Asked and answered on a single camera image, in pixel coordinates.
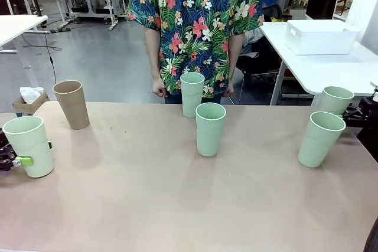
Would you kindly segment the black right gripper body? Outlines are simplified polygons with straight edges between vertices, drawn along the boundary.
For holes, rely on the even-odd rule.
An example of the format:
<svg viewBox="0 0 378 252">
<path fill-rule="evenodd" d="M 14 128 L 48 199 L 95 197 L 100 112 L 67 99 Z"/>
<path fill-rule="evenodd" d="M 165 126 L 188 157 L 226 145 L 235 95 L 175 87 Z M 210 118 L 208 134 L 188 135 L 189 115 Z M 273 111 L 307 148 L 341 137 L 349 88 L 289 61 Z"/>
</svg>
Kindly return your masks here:
<svg viewBox="0 0 378 252">
<path fill-rule="evenodd" d="M 377 128 L 377 102 L 371 97 L 362 97 L 356 110 L 357 127 Z"/>
</svg>

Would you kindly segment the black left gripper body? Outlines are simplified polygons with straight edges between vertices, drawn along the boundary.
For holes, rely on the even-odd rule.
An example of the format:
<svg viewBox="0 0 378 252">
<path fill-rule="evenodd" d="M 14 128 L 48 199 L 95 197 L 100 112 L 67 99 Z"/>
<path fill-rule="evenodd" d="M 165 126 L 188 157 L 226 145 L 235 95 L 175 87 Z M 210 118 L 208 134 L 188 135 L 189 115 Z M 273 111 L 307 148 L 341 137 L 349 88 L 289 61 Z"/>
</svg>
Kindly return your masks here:
<svg viewBox="0 0 378 252">
<path fill-rule="evenodd" d="M 15 152 L 4 133 L 1 133 L 0 143 L 0 171 L 9 171 L 14 166 Z"/>
</svg>

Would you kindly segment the person's right hand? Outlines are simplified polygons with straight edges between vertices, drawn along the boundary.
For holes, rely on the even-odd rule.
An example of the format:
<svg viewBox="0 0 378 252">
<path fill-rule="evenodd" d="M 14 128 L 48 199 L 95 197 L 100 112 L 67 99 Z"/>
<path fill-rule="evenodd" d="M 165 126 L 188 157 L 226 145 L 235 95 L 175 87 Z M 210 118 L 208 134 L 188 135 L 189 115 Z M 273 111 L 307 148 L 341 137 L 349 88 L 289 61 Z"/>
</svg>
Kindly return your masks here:
<svg viewBox="0 0 378 252">
<path fill-rule="evenodd" d="M 167 90 L 165 88 L 164 82 L 160 77 L 153 79 L 152 91 L 159 97 L 167 96 Z"/>
</svg>

